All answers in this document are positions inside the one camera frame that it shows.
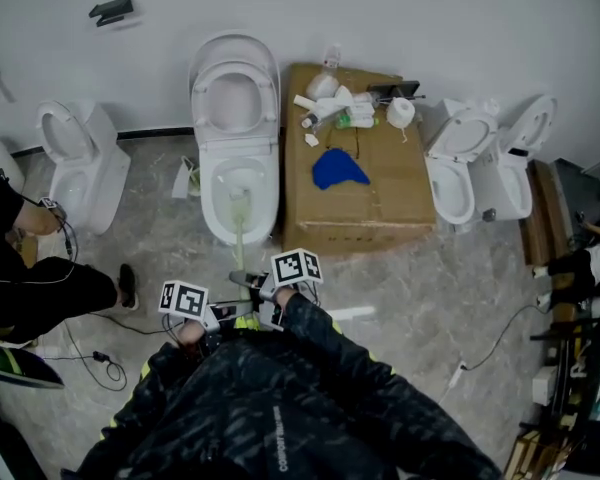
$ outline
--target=white wall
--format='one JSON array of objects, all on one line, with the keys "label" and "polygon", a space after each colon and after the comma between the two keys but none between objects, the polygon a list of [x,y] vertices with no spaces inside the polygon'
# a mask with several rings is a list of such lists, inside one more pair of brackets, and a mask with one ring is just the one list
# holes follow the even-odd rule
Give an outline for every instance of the white wall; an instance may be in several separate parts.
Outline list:
[{"label": "white wall", "polygon": [[134,0],[135,20],[96,29],[108,0],[0,0],[0,137],[38,144],[46,98],[92,97],[119,130],[190,126],[188,58],[208,32],[261,32],[281,64],[319,61],[418,78],[443,96],[496,97],[506,114],[552,92],[559,119],[545,160],[600,161],[600,0]]}]

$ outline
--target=black bracket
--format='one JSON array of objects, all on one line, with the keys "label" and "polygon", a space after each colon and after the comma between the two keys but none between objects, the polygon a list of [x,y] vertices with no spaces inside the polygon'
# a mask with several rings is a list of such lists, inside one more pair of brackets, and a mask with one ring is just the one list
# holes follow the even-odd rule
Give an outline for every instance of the black bracket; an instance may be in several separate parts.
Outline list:
[{"label": "black bracket", "polygon": [[110,25],[117,21],[122,21],[125,14],[133,12],[133,4],[131,0],[112,0],[106,4],[96,5],[89,13],[89,18],[100,16],[96,23],[97,27]]},{"label": "black bracket", "polygon": [[420,82],[417,80],[408,80],[397,84],[372,84],[367,91],[377,92],[380,103],[391,103],[393,98],[406,98],[408,100],[423,99],[426,96],[415,96],[420,88]]}]

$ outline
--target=cardboard box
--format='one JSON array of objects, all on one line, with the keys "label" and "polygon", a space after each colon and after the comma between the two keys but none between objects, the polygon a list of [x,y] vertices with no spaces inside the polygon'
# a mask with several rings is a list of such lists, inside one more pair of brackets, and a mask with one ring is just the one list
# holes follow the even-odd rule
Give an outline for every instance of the cardboard box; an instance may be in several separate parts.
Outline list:
[{"label": "cardboard box", "polygon": [[[318,133],[320,144],[304,142],[300,126],[306,110],[293,104],[320,72],[314,64],[294,64],[287,102],[285,148],[285,222],[283,249],[299,247],[318,254],[346,254],[389,249],[429,233],[436,222],[423,148],[415,124],[402,132],[386,121],[385,108],[376,110],[380,124],[370,129]],[[372,83],[399,77],[355,69],[339,69],[338,80],[352,93]],[[347,151],[371,180],[370,185],[347,181],[320,190],[312,168],[329,148]]]}]

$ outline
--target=toilet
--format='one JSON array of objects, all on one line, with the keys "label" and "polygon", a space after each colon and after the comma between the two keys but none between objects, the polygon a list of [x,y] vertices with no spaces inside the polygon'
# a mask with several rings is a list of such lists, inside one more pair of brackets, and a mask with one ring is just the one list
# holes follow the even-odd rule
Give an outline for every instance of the toilet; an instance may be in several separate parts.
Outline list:
[{"label": "toilet", "polygon": [[496,140],[469,167],[476,208],[495,210],[495,220],[526,219],[533,209],[527,164],[551,135],[558,105],[540,96],[511,127],[501,127]]},{"label": "toilet", "polygon": [[468,165],[495,139],[493,117],[458,101],[443,99],[425,112],[420,126],[433,204],[447,222],[467,223],[476,203]]},{"label": "toilet", "polygon": [[222,32],[194,55],[189,94],[207,226],[222,242],[236,244],[239,198],[248,207],[242,242],[260,243],[269,237],[278,212],[278,64],[259,39]]},{"label": "toilet", "polygon": [[95,102],[38,106],[42,147],[56,164],[49,197],[60,203],[67,222],[95,234],[115,217],[131,160],[117,145],[118,132]]}]

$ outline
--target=toilet tank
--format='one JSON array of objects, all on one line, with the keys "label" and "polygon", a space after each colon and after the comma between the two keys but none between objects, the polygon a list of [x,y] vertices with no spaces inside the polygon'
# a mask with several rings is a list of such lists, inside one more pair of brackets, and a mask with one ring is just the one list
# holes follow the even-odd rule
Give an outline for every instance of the toilet tank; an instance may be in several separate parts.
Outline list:
[{"label": "toilet tank", "polygon": [[91,140],[101,154],[108,154],[118,139],[118,131],[111,118],[95,101],[77,100],[66,104],[67,108],[82,123]]}]

